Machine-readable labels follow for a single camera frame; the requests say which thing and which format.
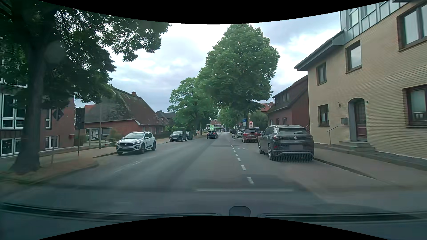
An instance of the traffic light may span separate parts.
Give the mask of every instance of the traffic light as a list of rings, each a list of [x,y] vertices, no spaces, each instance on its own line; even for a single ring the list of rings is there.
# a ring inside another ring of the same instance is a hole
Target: traffic light
[[[76,129],[85,129],[85,108],[76,108]]]

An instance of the tree trunk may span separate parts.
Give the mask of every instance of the tree trunk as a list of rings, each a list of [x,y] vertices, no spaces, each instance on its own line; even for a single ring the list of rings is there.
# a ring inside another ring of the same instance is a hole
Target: tree trunk
[[[44,60],[45,47],[30,46],[27,50],[29,73],[29,99],[26,106],[23,136],[21,138],[22,150],[19,152],[15,163],[10,170],[17,174],[36,171],[40,167],[40,128],[41,128],[41,103],[43,96],[43,77],[46,70]]]

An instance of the rear windshield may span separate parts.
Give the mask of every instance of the rear windshield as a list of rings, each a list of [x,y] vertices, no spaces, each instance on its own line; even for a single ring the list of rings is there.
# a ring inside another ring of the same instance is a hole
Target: rear windshield
[[[283,128],[279,129],[279,134],[292,134],[292,133],[308,133],[304,128]]]

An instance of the license plate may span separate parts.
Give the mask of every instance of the license plate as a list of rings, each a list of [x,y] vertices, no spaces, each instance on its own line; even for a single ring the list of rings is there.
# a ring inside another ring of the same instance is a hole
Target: license plate
[[[302,145],[289,145],[289,150],[302,150]]]

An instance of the car hood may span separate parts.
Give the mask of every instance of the car hood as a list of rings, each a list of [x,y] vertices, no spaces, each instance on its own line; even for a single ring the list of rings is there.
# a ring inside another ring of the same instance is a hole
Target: car hood
[[[119,143],[134,143],[142,141],[142,138],[125,138],[119,141]]]

